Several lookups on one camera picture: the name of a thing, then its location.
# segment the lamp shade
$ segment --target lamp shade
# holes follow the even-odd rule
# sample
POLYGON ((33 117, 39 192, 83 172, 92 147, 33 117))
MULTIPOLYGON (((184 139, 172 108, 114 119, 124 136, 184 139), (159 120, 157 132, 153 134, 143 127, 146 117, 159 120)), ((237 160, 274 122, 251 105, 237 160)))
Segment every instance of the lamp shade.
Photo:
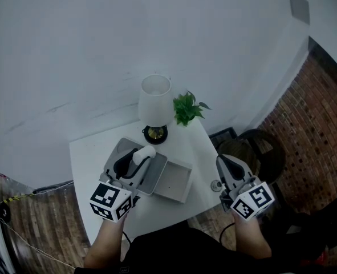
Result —
POLYGON ((150 127, 162 127, 173 120, 173 95, 169 79, 161 75, 151 75, 143 79, 138 116, 150 127))

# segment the small white object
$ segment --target small white object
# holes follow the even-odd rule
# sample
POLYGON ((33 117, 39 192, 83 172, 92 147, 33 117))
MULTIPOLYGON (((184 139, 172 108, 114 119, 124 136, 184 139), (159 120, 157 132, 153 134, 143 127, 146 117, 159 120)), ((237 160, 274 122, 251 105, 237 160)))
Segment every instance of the small white object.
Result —
POLYGON ((94 214, 118 222, 133 206, 132 192, 103 182, 97 185, 90 198, 94 214))
POLYGON ((241 218, 250 220, 262 213, 274 200, 269 186, 263 182, 239 194, 230 208, 235 210, 241 218))
POLYGON ((153 146, 147 145, 143 147, 142 149, 138 150, 133 154, 133 162, 135 165, 139 165, 144 159, 147 157, 155 158, 156 156, 156 150, 153 146))
POLYGON ((143 79, 138 104, 138 117, 150 127, 162 127, 174 117, 171 82, 161 75, 143 79))

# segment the wire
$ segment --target wire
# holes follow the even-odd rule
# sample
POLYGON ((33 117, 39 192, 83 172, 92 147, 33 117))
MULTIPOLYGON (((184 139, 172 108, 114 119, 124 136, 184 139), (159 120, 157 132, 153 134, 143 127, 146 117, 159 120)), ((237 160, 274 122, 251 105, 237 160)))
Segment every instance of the wire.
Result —
POLYGON ((74 182, 74 181, 71 181, 71 182, 69 182, 68 184, 64 184, 64 185, 62 185, 62 186, 60 186, 60 187, 56 187, 56 188, 54 188, 54 189, 51 189, 51 190, 48 190, 48 191, 45 191, 45 192, 36 193, 36 194, 30 194, 30 195, 26 195, 26 196, 32 197, 32 196, 37 196, 37 195, 41 195, 41 194, 46 194, 46 193, 48 193, 48 192, 55 191, 55 190, 58 190, 58 189, 60 189, 60 188, 65 187, 65 186, 67 186, 67 185, 70 185, 70 184, 72 184, 73 182, 74 182))
POLYGON ((218 145, 216 145, 215 150, 218 150, 218 149, 220 148, 221 144, 223 144, 224 142, 225 142, 225 140, 223 140, 223 141, 220 142, 218 145))
POLYGON ((127 234, 123 231, 124 236, 127 238, 127 241, 129 242, 129 245, 132 245, 132 242, 130 241, 130 239, 128 238, 127 234))
POLYGON ((16 235, 17 235, 17 236, 24 242, 24 243, 26 243, 26 244, 27 244, 29 247, 31 247, 32 249, 36 250, 36 251, 37 251, 38 253, 40 253, 41 255, 43 255, 43 256, 45 256, 45 257, 51 259, 51 260, 60 262, 60 263, 66 265, 66 266, 68 266, 68 267, 71 267, 73 270, 76 270, 75 267, 73 267, 73 266, 71 266, 71 265, 69 265, 69 264, 67 264, 67 263, 65 263, 65 262, 62 262, 62 261, 60 261, 60 260, 54 258, 53 256, 49 255, 48 253, 43 252, 41 249, 38 249, 38 248, 33 247, 33 246, 32 246, 31 244, 29 244, 25 239, 23 239, 23 238, 21 237, 21 235, 19 235, 16 231, 14 231, 14 229, 13 229, 11 226, 9 226, 8 224, 6 224, 6 222, 4 222, 2 218, 0 218, 0 221, 1 221, 4 225, 6 225, 10 230, 12 230, 12 231, 13 231, 13 232, 14 232, 14 233, 15 233, 15 234, 16 234, 16 235))
POLYGON ((222 245, 222 243, 221 243, 221 238, 223 237, 224 232, 225 232, 229 227, 231 227, 232 225, 235 225, 235 222, 230 223, 229 225, 227 225, 227 226, 221 231, 220 237, 219 237, 219 243, 220 243, 221 245, 222 245))

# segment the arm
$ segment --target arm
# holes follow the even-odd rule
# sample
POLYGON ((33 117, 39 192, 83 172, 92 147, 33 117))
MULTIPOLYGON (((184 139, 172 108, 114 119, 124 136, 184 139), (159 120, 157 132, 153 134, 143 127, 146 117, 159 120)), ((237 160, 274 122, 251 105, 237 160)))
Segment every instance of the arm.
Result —
POLYGON ((118 223, 103 221, 99 234, 84 259, 84 268, 104 269, 120 263, 124 222, 125 218, 118 223))
POLYGON ((272 250, 263 237, 257 218, 245 221, 234 213, 236 222, 237 251, 254 257, 264 259, 272 256, 272 250))

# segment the person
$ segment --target person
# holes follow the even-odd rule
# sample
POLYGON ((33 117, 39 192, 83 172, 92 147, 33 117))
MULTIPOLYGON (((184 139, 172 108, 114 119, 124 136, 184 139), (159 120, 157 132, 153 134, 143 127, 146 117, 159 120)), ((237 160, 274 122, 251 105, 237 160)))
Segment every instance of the person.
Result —
POLYGON ((104 220, 78 273, 282 273, 272 261, 272 251, 256 218, 244 221, 234 214, 236 251, 230 251, 207 234, 174 225, 131 243, 120 262, 125 218, 104 220))

